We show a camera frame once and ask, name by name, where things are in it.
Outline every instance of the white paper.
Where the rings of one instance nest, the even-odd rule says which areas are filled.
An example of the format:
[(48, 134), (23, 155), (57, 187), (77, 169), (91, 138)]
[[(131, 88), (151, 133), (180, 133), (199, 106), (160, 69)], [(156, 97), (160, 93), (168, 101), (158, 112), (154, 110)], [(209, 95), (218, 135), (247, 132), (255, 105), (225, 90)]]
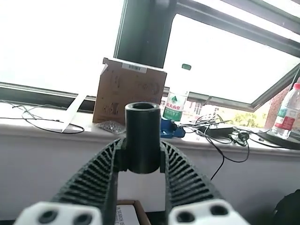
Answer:
[(140, 225), (133, 205), (117, 205), (115, 225)]

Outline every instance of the black bag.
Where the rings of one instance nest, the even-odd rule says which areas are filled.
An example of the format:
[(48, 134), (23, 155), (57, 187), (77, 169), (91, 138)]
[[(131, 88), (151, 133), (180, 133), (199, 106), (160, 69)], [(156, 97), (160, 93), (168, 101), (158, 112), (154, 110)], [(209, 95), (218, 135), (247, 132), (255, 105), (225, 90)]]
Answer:
[(300, 225), (300, 190), (285, 196), (277, 204), (272, 225)]

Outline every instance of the window frame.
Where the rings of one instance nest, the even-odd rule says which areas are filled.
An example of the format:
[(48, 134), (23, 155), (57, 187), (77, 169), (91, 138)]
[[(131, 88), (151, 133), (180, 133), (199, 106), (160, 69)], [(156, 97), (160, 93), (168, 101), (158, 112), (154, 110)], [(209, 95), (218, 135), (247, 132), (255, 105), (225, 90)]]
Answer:
[[(300, 19), (260, 0), (222, 0), (247, 12), (267, 19), (289, 30), (300, 31)], [(176, 14), (189, 17), (201, 23), (211, 25), (233, 34), (300, 58), (300, 43), (261, 29), (247, 22), (192, 0), (124, 0), (114, 57), (144, 65), (163, 68), (172, 22)], [(258, 99), (248, 104), (220, 97), (190, 92), (189, 101), (202, 105), (254, 112), (288, 86), (296, 76), (300, 64), (284, 75)], [(169, 87), (164, 88), (167, 96)], [(46, 90), (22, 85), (0, 83), (1, 99), (27, 102), (37, 105), (51, 104), (67, 108), (76, 94)], [(96, 97), (87, 96), (80, 111), (92, 112)]]

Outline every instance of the black tube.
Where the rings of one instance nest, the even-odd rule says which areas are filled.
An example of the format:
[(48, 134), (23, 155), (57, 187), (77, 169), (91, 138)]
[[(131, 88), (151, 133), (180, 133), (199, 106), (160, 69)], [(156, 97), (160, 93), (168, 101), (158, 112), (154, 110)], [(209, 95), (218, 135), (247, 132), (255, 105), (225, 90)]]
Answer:
[(160, 108), (148, 102), (125, 106), (128, 169), (152, 173), (160, 165)]

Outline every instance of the red bottle label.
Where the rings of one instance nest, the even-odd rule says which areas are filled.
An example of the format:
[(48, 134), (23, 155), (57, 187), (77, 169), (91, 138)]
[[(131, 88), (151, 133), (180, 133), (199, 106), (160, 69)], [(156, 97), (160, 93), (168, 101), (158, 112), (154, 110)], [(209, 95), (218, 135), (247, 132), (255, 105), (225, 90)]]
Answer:
[(281, 107), (274, 126), (285, 130), (291, 130), (297, 118), (297, 115), (297, 110)]

